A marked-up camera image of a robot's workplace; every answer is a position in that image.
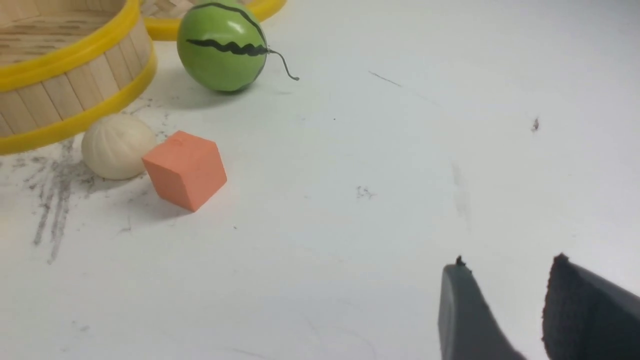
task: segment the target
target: wooden basket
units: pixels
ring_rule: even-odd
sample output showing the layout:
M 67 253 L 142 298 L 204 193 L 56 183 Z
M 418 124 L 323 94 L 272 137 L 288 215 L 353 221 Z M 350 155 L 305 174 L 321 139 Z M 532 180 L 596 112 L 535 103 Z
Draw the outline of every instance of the wooden basket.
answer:
M 120 111 L 156 63 L 140 0 L 0 0 L 0 154 Z
M 237 0 L 260 21 L 280 11 L 287 0 Z M 184 14 L 200 0 L 140 0 L 147 31 L 157 41 L 175 41 Z

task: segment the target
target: wooden slat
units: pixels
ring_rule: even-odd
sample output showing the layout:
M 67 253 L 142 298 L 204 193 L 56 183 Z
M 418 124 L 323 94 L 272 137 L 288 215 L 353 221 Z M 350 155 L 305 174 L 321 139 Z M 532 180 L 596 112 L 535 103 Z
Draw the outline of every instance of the wooden slat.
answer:
M 151 55 L 151 39 L 142 19 L 131 30 L 129 36 L 131 36 L 131 42 L 136 48 L 136 54 L 138 54 L 142 67 L 146 66 Z
M 109 99 L 120 89 L 105 55 L 100 55 L 89 63 L 89 69 L 103 99 Z
M 38 16 L 39 14 L 40 12 L 33 0 L 4 0 L 0 2 L 0 24 Z
M 103 24 L 24 24 L 0 28 L 0 35 L 58 35 L 58 36 L 86 36 L 101 28 Z
M 89 110 L 103 100 L 89 65 L 82 65 L 68 71 L 67 78 L 84 110 Z
M 27 106 L 27 110 L 38 127 L 55 124 L 62 120 L 41 83 L 19 89 L 18 95 Z
M 136 48 L 133 46 L 131 37 L 127 36 L 122 39 L 120 49 L 122 50 L 122 55 L 124 56 L 124 61 L 127 63 L 131 77 L 135 78 L 142 71 L 142 65 L 140 64 L 140 59 L 138 59 L 138 54 L 136 54 Z
M 102 11 L 100 0 L 86 0 L 86 6 L 89 10 Z
M 71 10 L 73 11 L 91 10 L 87 6 L 86 0 L 70 0 L 70 1 L 71 1 Z
M 145 0 L 140 12 L 144 17 L 179 18 L 197 3 L 198 0 Z
M 62 49 L 80 40 L 82 37 L 73 38 L 57 38 L 57 37 L 38 37 L 38 38 L 25 38 L 23 41 L 3 41 L 4 38 L 0 37 L 0 51 L 4 53 L 4 50 L 12 49 Z
M 112 19 L 113 14 L 103 11 L 85 11 L 85 12 L 56 12 L 48 15 L 39 16 L 37 19 L 21 20 L 22 22 L 55 22 L 55 23 L 74 23 L 74 22 L 96 22 L 104 23 L 108 19 Z
M 66 75 L 62 74 L 45 80 L 42 84 L 62 119 L 68 119 L 83 111 Z
M 10 55 L 23 55 L 26 58 L 29 58 L 31 55 L 32 56 L 42 56 L 46 53 L 48 53 L 49 51 L 55 50 L 54 47 L 52 48 L 44 48 L 44 47 L 36 47 L 36 48 L 32 48 L 32 47 L 18 47 L 18 48 L 14 48 L 14 47 L 5 47 L 2 48 L 2 57 L 4 58 L 5 56 L 10 56 Z
M 125 0 L 100 0 L 100 5 L 105 12 L 118 13 L 124 7 Z
M 124 60 L 124 55 L 122 55 L 122 50 L 120 50 L 120 45 L 116 45 L 107 50 L 105 55 L 107 56 L 107 61 L 109 62 L 109 67 L 111 67 L 113 77 L 118 83 L 118 88 L 124 88 L 131 82 L 131 80 L 133 80 L 133 78 L 131 77 L 131 73 L 127 67 L 127 62 Z
M 27 106 L 15 91 L 0 92 L 0 111 L 14 134 L 27 133 L 38 128 Z
M 0 138 L 6 138 L 6 137 L 9 137 L 11 135 L 13 135 L 13 131 L 11 131 L 11 128 L 6 123 L 6 120 L 4 119 L 2 114 L 0 113 Z
M 2 57 L 0 57 L 0 63 L 3 63 L 5 65 L 11 65 L 14 63 L 19 63 L 22 61 L 26 61 L 32 58 L 37 58 L 39 55 L 39 53 L 33 54 L 33 53 L 29 53 L 29 54 L 2 54 Z
M 65 31 L 85 29 L 85 31 L 95 31 L 103 25 L 105 25 L 112 17 L 97 17 L 92 18 L 92 21 L 85 20 L 61 20 L 52 17 L 34 17 L 29 21 L 23 20 L 20 22 L 14 22 L 11 26 L 3 28 L 3 33 L 9 33 L 11 31 L 24 32 L 33 30 L 33 33 L 40 33 L 40 31 Z
M 41 15 L 71 11 L 71 0 L 35 0 L 35 4 Z

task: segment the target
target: black gripper pad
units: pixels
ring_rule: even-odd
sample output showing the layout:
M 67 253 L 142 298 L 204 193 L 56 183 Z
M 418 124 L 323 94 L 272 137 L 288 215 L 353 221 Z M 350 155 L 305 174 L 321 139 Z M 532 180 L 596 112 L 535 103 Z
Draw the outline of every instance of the black gripper pad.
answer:
M 525 359 L 504 337 L 459 256 L 454 265 L 442 270 L 438 330 L 443 360 Z
M 640 298 L 560 254 L 542 320 L 551 360 L 639 360 Z

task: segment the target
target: watermelon stem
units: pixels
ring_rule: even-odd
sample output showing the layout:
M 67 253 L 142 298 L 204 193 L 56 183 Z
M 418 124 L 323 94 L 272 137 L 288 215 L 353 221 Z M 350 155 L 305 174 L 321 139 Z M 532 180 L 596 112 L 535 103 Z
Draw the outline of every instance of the watermelon stem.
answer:
M 282 56 L 282 54 L 271 49 L 269 49 L 268 51 L 269 51 L 269 54 L 276 54 L 282 59 L 282 63 L 284 64 L 284 69 L 287 71 L 287 75 L 289 75 L 290 78 L 292 78 L 295 81 L 300 80 L 300 78 L 297 76 L 291 76 L 291 73 L 289 72 L 289 67 L 287 66 L 287 61 L 284 60 L 284 56 Z

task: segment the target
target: scuff mark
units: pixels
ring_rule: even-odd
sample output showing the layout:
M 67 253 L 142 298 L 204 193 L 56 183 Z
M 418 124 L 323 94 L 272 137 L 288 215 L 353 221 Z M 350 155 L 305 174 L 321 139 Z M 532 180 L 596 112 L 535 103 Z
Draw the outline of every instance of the scuff mark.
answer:
M 13 169 L 23 168 L 27 166 L 27 161 L 24 158 L 17 158 L 13 164 Z
M 179 216 L 180 216 L 180 210 L 176 210 L 175 211 L 175 215 L 173 216 L 173 220 L 169 224 L 170 227 L 175 227 L 175 224 L 178 224 L 178 217 Z
M 352 303 L 351 301 L 349 301 L 347 299 L 338 299 L 337 302 L 339 302 L 339 303 L 341 303 L 343 305 L 349 306 L 349 307 L 353 307 L 355 309 L 360 309 L 360 306 Z
M 120 113 L 125 115 L 135 115 L 144 109 L 150 108 L 153 105 L 153 99 L 146 99 L 146 98 L 140 97 L 138 98 L 138 100 L 146 101 L 147 103 L 141 106 L 138 106 L 133 110 L 122 110 Z
M 535 133 L 536 131 L 538 131 L 539 127 L 540 127 L 540 120 L 539 118 L 536 117 L 536 120 L 533 120 L 533 126 L 531 126 L 531 132 Z
M 131 215 L 127 215 L 127 227 L 123 227 L 122 229 L 120 229 L 118 234 L 130 233 L 130 232 L 131 232 Z
M 85 199 L 89 199 L 91 197 L 91 195 L 93 195 L 94 190 L 93 187 L 95 186 L 95 176 L 91 175 L 87 178 L 84 178 L 82 180 L 80 180 L 80 183 L 82 185 L 86 186 L 86 191 L 84 193 L 84 198 Z
M 322 337 L 322 335 L 320 335 L 320 331 L 318 330 L 318 328 L 316 327 L 316 325 L 309 320 L 307 317 L 305 317 L 305 320 L 307 321 L 307 325 L 309 325 L 309 327 L 311 328 L 311 331 L 313 331 L 314 336 L 316 337 L 316 340 L 318 341 L 318 343 L 320 344 L 322 351 L 326 354 L 327 353 L 327 346 L 326 343 L 324 342 L 324 338 Z
M 377 77 L 378 79 L 382 79 L 382 80 L 386 81 L 387 83 L 392 83 L 393 85 L 395 85 L 395 86 L 397 86 L 397 87 L 399 87 L 399 88 L 403 87 L 403 86 L 402 86 L 402 85 L 400 85 L 399 83 L 396 83 L 395 81 L 391 81 L 391 80 L 389 80 L 389 79 L 387 79 L 387 78 L 383 78 L 382 76 L 380 76 L 380 75 L 376 74 L 376 73 L 375 73 L 375 72 L 373 72 L 373 71 L 369 71 L 369 73 L 370 73 L 371 75 L 373 75 L 373 76 Z
M 369 191 L 369 187 L 368 186 L 358 186 L 356 188 L 357 194 L 356 194 L 356 199 L 361 199 L 362 197 L 367 197 L 369 200 L 371 200 L 374 196 L 376 196 L 376 193 L 372 193 Z
M 156 134 L 156 136 L 158 136 L 160 138 L 160 141 L 163 142 L 165 141 L 167 138 L 169 138 L 169 135 L 166 133 L 166 131 L 164 130 L 160 130 L 158 131 L 158 133 Z
M 357 339 L 361 340 L 362 342 L 364 342 L 365 344 L 367 344 L 367 346 L 369 347 L 369 350 L 371 351 L 371 359 L 378 360 L 378 351 L 376 350 L 376 347 L 373 346 L 371 341 L 369 341 L 367 338 L 363 337 L 362 335 L 360 335 L 359 333 L 357 333 L 357 332 L 355 332 L 353 330 L 345 329 L 343 327 L 336 327 L 336 329 L 342 330 L 345 333 L 347 333 L 347 334 L 353 336 L 354 338 L 357 338 Z
M 137 201 L 137 200 L 143 200 L 148 194 L 149 194 L 149 190 L 148 189 L 147 190 L 143 190 L 141 193 L 130 197 L 129 200 L 127 200 L 127 202 L 128 203 L 132 203 L 132 202 Z
M 249 357 L 255 357 L 255 358 L 257 358 L 257 359 L 262 359 L 262 360 L 276 360 L 276 359 L 274 359 L 274 358 L 272 358 L 272 357 L 266 357 L 266 356 L 264 356 L 264 355 L 260 355 L 260 354 L 257 354 L 257 353 L 255 353 L 255 352 L 250 352 L 250 351 L 242 350 L 242 349 L 240 349 L 240 348 L 226 348 L 225 350 L 227 350 L 227 351 L 231 351 L 231 352 L 235 352 L 235 353 L 237 353 L 237 354 L 246 355 L 246 356 L 249 356 Z
M 69 202 L 71 199 L 71 181 L 73 174 L 69 173 L 70 166 L 73 162 L 73 148 L 75 138 L 71 138 L 62 142 L 62 155 L 60 165 L 56 171 L 54 182 L 58 191 L 56 211 L 53 214 L 53 225 L 51 229 L 51 256 L 48 263 L 51 265 L 58 258 L 60 245 L 65 235 L 65 227 L 67 226 L 67 216 L 69 215 Z
M 453 183 L 456 185 L 454 202 L 458 216 L 465 220 L 467 230 L 471 231 L 471 209 L 469 207 L 469 192 L 467 190 L 467 180 L 462 175 L 460 168 L 456 164 L 451 164 Z
M 36 171 L 37 174 L 45 172 L 47 174 L 38 182 L 30 184 L 29 188 L 34 190 L 39 187 L 38 199 L 42 214 L 38 221 L 38 227 L 33 237 L 33 245 L 42 244 L 47 224 L 50 225 L 50 242 L 52 243 L 51 254 L 47 260 L 48 264 L 52 264 L 58 257 L 60 245 L 65 234 L 67 225 L 67 216 L 69 213 L 69 202 L 71 198 L 71 184 L 74 174 L 70 173 L 70 165 L 73 160 L 73 146 L 75 138 L 61 142 L 61 156 L 59 160 L 48 160 L 45 158 L 32 158 L 33 163 L 39 163 L 42 166 Z M 30 182 L 35 176 L 31 176 L 27 182 Z

